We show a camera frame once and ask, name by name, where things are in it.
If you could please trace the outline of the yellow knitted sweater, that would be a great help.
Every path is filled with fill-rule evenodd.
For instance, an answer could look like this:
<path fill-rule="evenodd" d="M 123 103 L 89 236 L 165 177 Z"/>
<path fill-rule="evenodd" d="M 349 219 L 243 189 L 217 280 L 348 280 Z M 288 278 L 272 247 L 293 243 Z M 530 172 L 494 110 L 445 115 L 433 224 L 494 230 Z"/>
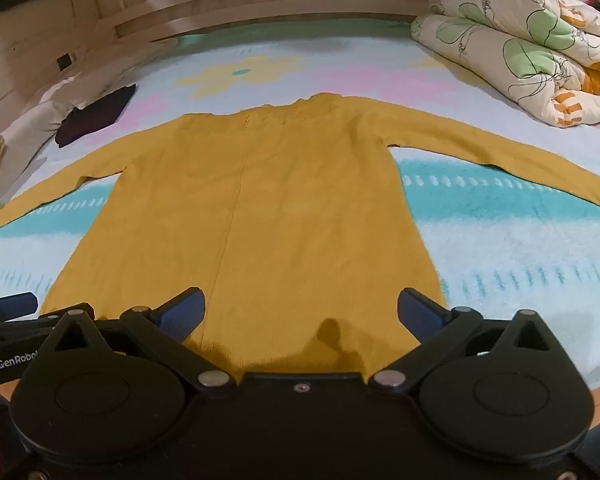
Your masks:
<path fill-rule="evenodd" d="M 450 118 L 321 93 L 125 136 L 0 208 L 0 229 L 83 183 L 116 183 L 48 291 L 105 318 L 197 287 L 189 345 L 233 373 L 372 374 L 416 347 L 400 291 L 443 297 L 391 149 L 417 148 L 600 206 L 600 177 Z"/>

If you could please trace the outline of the floral bed sheet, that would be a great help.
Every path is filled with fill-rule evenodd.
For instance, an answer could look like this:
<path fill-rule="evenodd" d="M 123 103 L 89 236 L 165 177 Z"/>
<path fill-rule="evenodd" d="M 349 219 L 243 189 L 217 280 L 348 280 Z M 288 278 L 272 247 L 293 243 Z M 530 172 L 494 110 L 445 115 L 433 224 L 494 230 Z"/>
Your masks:
<path fill-rule="evenodd" d="M 183 114 L 228 114 L 318 92 L 449 117 L 600 174 L 600 126 L 537 122 L 469 70 L 414 41 L 404 23 L 292 22 L 183 36 L 125 82 L 137 92 L 115 124 L 65 148 L 46 144 L 9 195 Z M 449 157 L 407 148 L 392 156 L 446 301 L 489 318 L 537 310 L 585 381 L 599 387 L 600 207 Z"/>

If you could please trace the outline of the beige pillow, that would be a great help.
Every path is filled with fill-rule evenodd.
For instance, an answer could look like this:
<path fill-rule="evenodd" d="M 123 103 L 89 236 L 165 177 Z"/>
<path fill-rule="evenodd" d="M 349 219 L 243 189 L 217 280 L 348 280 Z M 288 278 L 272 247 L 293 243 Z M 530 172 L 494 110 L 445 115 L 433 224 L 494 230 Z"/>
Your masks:
<path fill-rule="evenodd" d="M 0 196 L 26 170 L 34 155 L 73 110 L 91 105 L 136 66 L 174 48 L 175 39 L 124 42 L 96 49 L 75 62 L 0 133 Z"/>

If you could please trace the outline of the dark folded garment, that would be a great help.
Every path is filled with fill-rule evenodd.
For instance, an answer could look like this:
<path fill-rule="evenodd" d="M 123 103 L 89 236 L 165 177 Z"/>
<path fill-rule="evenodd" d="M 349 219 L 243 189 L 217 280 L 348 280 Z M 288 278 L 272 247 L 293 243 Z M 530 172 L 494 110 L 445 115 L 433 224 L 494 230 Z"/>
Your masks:
<path fill-rule="evenodd" d="M 55 143 L 64 148 L 88 134 L 111 126 L 122 115 L 136 92 L 137 85 L 130 84 L 102 96 L 82 110 L 74 108 L 56 131 Z"/>

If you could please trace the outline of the folded floral quilt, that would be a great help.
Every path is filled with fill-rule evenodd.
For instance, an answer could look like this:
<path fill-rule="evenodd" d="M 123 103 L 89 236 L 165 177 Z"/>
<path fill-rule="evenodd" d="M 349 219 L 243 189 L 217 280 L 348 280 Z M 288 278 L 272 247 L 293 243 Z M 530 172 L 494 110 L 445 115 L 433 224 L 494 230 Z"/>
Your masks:
<path fill-rule="evenodd" d="M 411 35 L 547 125 L 600 124 L 600 11 L 580 0 L 429 0 Z"/>

